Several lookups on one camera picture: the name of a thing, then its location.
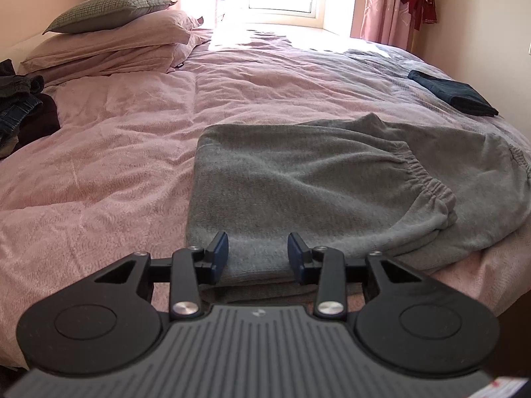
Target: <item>pink bedspread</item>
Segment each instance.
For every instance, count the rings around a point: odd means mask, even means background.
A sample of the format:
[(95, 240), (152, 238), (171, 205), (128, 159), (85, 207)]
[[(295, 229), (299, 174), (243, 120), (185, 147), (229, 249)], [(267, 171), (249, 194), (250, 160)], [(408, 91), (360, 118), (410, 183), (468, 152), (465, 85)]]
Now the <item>pink bedspread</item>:
[[(48, 89), (62, 129), (0, 163), (0, 363), (32, 303), (135, 250), (167, 257), (184, 242), (197, 138), (216, 123), (383, 120), (493, 131), (530, 151), (502, 118), (469, 118), (405, 79), (411, 55), (301, 50), (274, 34), (214, 36), (171, 74), (74, 79)], [(528, 290), (529, 224), (437, 272), (500, 313)], [(164, 298), (155, 297), (163, 308)]]

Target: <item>gray sweatpants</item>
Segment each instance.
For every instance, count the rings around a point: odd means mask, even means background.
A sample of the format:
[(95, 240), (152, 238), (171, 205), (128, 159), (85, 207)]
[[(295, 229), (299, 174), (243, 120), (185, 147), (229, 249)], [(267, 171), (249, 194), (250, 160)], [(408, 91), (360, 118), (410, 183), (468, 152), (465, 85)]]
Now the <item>gray sweatpants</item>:
[(422, 270), (441, 267), (520, 226), (531, 211), (529, 173), (499, 136), (373, 114), (212, 126), (197, 146), (187, 243), (229, 234), (221, 286), (203, 293), (209, 301), (309, 292), (291, 277), (289, 232), (347, 257), (378, 250)]

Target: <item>dark floor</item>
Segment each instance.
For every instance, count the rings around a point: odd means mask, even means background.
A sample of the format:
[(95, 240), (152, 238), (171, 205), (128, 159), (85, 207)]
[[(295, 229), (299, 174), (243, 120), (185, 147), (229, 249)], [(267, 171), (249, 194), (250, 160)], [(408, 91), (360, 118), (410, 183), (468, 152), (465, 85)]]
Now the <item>dark floor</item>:
[(500, 340), (487, 368), (498, 377), (531, 377), (531, 292), (499, 318)]

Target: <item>triangular cutout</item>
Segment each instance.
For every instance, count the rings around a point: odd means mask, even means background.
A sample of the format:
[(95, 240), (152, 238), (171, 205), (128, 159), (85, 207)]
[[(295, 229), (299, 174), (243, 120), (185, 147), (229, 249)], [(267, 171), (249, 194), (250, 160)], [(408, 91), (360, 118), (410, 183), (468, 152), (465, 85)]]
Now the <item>triangular cutout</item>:
[(107, 272), (107, 274), (96, 279), (95, 282), (96, 283), (123, 284), (128, 280), (129, 275), (131, 275), (134, 265), (135, 265), (135, 261), (129, 260), (129, 262), (125, 262), (121, 264), (118, 268), (114, 268), (113, 270)]
[(382, 267), (391, 283), (419, 283), (421, 281), (420, 278), (388, 260), (382, 262)]

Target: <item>white label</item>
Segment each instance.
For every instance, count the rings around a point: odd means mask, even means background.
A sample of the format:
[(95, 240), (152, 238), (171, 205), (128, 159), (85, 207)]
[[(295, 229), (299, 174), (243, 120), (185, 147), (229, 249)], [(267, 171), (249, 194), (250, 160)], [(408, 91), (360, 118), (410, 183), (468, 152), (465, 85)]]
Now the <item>white label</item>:
[(526, 378), (499, 377), (469, 398), (511, 398), (527, 383)]

